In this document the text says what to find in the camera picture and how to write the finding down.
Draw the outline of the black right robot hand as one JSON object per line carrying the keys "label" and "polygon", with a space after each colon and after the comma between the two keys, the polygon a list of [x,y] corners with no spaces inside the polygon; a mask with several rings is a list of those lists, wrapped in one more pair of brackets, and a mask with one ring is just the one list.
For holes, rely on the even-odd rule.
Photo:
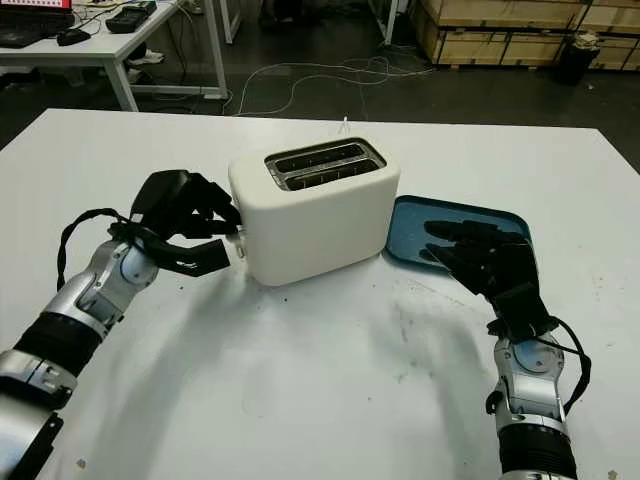
{"label": "black right robot hand", "polygon": [[424,230],[449,244],[428,243],[420,253],[430,254],[467,290],[489,302],[522,285],[538,286],[533,248],[517,232],[471,220],[426,221]]}

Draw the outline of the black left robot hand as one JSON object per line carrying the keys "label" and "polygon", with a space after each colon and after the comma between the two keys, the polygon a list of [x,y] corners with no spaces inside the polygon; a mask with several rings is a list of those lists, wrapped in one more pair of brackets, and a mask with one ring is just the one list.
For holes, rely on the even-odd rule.
{"label": "black left robot hand", "polygon": [[132,204],[130,220],[164,240],[175,235],[187,239],[232,235],[242,223],[224,189],[187,170],[152,173]]}

